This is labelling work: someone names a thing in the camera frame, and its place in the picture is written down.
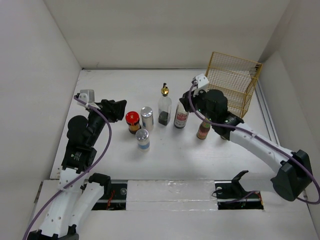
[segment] wire basket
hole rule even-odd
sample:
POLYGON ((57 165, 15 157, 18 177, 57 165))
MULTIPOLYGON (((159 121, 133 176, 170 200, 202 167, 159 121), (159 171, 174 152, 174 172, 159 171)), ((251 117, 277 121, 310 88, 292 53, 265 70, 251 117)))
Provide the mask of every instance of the wire basket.
POLYGON ((228 110, 240 118, 247 113, 262 64, 213 52, 205 76, 209 89, 218 89, 228 99, 228 110))

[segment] small brown bottle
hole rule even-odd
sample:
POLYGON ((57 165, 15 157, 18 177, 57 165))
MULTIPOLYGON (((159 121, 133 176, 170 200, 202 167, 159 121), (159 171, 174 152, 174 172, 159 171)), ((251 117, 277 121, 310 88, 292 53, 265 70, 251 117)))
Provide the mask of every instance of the small brown bottle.
POLYGON ((211 128, 211 124, 210 123, 206 123, 205 121, 203 121, 200 126, 199 126, 199 130, 198 132, 196 133, 196 136, 199 138, 199 139, 206 139, 209 131, 210 131, 210 128, 211 128))

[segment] can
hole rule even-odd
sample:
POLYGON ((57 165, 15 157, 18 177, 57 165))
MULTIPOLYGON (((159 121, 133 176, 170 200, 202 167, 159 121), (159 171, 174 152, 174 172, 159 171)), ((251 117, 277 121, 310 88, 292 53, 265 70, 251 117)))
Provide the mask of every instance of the can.
POLYGON ((199 129, 198 129, 198 132, 196 133, 196 136, 202 140, 206 139, 207 135, 210 131, 210 128, 211 128, 211 124, 203 121, 199 126, 199 129))
POLYGON ((179 101, 176 106, 175 117, 174 117, 174 126, 177 129, 183 129, 188 120, 189 112, 185 110, 183 104, 179 101))
POLYGON ((154 128, 154 112, 152 108, 149 106, 141 108, 140 115, 143 128, 150 132, 154 128))
POLYGON ((141 151, 147 152, 150 149, 149 132, 146 129, 139 129, 135 133, 138 147, 141 151))
POLYGON ((125 121, 129 125, 129 131, 132 134, 136 134, 136 132, 141 129, 140 125, 140 117, 136 111, 130 111, 125 115, 125 121))

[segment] gold bottle cap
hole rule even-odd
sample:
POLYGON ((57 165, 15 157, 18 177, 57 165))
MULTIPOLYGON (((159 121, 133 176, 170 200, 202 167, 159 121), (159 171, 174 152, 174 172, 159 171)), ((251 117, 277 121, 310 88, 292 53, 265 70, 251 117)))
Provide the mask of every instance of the gold bottle cap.
POLYGON ((169 88, 166 83, 163 83, 163 87, 161 88, 161 94, 165 97, 168 96, 169 88))

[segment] screw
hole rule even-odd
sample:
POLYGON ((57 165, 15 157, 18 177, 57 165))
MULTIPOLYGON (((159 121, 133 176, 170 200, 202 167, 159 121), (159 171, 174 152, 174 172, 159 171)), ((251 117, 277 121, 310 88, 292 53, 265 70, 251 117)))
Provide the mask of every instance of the screw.
POLYGON ((127 194, 127 189, 126 188, 121 188, 120 189, 120 194, 121 195, 126 195, 127 194))
POLYGON ((219 190, 222 190, 222 187, 218 186, 215 191, 217 194, 222 194, 222 191, 219 191, 219 190))

